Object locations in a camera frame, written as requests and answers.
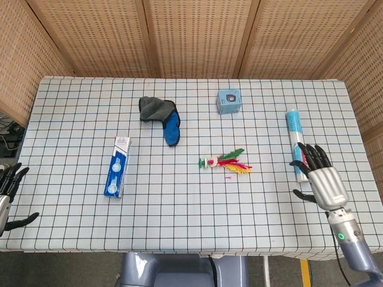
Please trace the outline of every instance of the feather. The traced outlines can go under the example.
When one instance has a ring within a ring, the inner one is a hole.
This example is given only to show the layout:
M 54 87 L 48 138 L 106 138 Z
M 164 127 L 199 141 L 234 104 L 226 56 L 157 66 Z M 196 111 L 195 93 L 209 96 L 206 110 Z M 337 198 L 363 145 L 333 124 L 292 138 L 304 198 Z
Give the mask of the feather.
M 243 164 L 233 164 L 233 163 L 228 163 L 228 164 L 225 164 L 224 167 L 226 167 L 227 169 L 230 169 L 236 173 L 249 173 L 251 172 L 251 167 L 250 166 L 245 166 Z
M 236 158 L 240 154 L 242 154 L 245 150 L 243 148 L 236 149 L 232 151 L 230 154 L 222 155 L 218 158 L 218 160 L 231 160 L 232 158 Z

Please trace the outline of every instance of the blue box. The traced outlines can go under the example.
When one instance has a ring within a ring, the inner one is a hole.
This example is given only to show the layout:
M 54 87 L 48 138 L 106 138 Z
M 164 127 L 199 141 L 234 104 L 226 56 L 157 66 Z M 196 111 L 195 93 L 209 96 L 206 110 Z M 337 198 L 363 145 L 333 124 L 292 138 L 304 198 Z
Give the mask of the blue box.
M 124 190 L 126 166 L 129 162 L 130 138 L 117 136 L 114 142 L 104 195 L 121 197 Z
M 239 90 L 219 90 L 217 96 L 217 108 L 220 115 L 238 112 L 242 105 L 241 92 Z

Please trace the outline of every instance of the white grid tablecloth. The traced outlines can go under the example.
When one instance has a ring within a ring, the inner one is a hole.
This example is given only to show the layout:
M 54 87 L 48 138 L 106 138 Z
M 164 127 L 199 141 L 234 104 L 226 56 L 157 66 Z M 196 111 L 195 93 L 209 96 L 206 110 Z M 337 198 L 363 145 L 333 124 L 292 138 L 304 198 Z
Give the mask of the white grid tablecloth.
M 242 109 L 219 115 L 218 89 L 239 88 Z M 175 148 L 162 124 L 142 123 L 142 96 L 173 100 L 181 118 Z M 298 108 L 307 144 L 327 152 L 349 191 L 373 252 L 383 244 L 383 207 L 347 90 L 340 81 L 163 80 L 45 77 L 20 162 L 31 169 L 1 250 L 149 251 L 333 258 L 326 216 L 292 194 L 285 111 Z M 115 136 L 132 140 L 122 199 L 103 195 Z M 248 175 L 199 169 L 199 157 L 244 148 Z

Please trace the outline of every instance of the robot finger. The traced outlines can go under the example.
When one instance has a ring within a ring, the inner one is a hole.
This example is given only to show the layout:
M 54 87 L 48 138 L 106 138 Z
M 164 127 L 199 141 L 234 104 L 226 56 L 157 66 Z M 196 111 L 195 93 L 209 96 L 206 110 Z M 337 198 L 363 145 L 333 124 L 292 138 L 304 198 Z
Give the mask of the robot finger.
M 311 152 L 313 158 L 314 158 L 314 161 L 315 163 L 317 164 L 318 168 L 319 169 L 322 169 L 324 168 L 324 165 L 322 163 L 322 159 L 321 159 L 321 156 L 319 155 L 319 153 L 317 152 L 317 150 L 315 148 L 313 148 L 312 146 L 310 145 L 306 145 L 307 149 Z
M 293 190 L 293 193 L 296 196 L 298 196 L 298 198 L 302 199 L 303 201 L 309 201 L 312 203 L 317 203 L 317 200 L 311 194 L 304 194 L 304 193 L 300 192 L 299 190 Z
M 310 169 L 311 170 L 318 169 L 318 166 L 314 160 L 314 156 L 311 154 L 310 150 L 307 149 L 307 147 L 301 142 L 298 143 L 298 146 L 300 147 L 300 149 L 305 154 L 305 157 L 306 157 L 307 163 L 309 164 Z
M 332 167 L 332 164 L 331 164 L 326 152 L 319 145 L 315 145 L 315 148 L 317 149 L 317 151 L 319 152 L 319 155 L 322 158 L 322 162 L 323 162 L 324 167 Z
M 299 167 L 299 169 L 308 177 L 308 173 L 311 171 L 311 169 L 309 169 L 307 167 L 307 165 L 305 165 L 304 163 L 302 163 L 301 161 L 299 160 L 294 160 L 290 163 L 291 166 L 297 166 Z

